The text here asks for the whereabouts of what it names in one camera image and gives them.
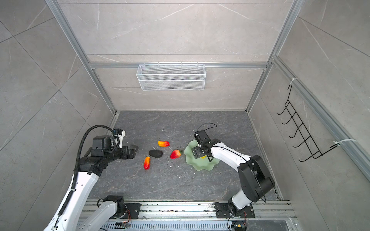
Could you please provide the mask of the red orange mango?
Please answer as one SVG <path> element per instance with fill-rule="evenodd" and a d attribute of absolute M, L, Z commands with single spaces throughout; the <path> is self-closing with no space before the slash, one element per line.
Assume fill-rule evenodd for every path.
<path fill-rule="evenodd" d="M 151 160 L 151 158 L 150 158 L 150 157 L 146 157 L 146 158 L 145 158 L 145 160 L 144 160 L 144 169 L 145 169 L 145 170 L 150 169 L 150 160 Z"/>
<path fill-rule="evenodd" d="M 159 147 L 169 147 L 170 143 L 168 141 L 158 141 Z"/>

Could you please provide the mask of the red strawberry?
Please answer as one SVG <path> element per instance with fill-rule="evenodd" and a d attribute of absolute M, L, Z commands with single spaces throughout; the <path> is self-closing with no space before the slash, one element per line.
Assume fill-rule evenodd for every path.
<path fill-rule="evenodd" d="M 174 150 L 171 155 L 170 155 L 170 158 L 171 159 L 177 159 L 177 158 L 180 158 L 181 157 L 181 151 L 180 150 Z"/>

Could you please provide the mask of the dark avocado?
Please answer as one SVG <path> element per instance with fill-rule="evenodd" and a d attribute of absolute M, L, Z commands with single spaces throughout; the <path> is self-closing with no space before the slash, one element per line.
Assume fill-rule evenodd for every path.
<path fill-rule="evenodd" d="M 163 156 L 163 152 L 161 150 L 150 150 L 149 156 L 154 158 L 161 158 Z"/>

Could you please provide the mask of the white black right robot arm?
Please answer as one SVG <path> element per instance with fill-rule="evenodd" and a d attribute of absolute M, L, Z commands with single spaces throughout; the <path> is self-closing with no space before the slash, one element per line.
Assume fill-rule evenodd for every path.
<path fill-rule="evenodd" d="M 275 181 L 262 157 L 239 153 L 218 139 L 212 140 L 204 130 L 196 131 L 194 137 L 198 143 L 192 148 L 195 158 L 218 159 L 238 172 L 241 189 L 228 200 L 231 214 L 238 216 L 251 203 L 266 200 L 266 194 L 275 187 Z"/>

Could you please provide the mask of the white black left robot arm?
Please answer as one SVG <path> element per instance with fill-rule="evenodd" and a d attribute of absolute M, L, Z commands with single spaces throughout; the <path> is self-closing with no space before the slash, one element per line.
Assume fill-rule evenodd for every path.
<path fill-rule="evenodd" d="M 78 149 L 77 160 L 69 189 L 62 203 L 46 226 L 47 231 L 98 231 L 110 218 L 130 217 L 123 196 L 108 195 L 97 203 L 98 209 L 82 223 L 79 219 L 91 190 L 109 163 L 133 159 L 138 147 L 124 146 L 125 132 L 114 129 L 112 135 L 97 136 L 85 155 L 82 149 L 84 135 Z"/>

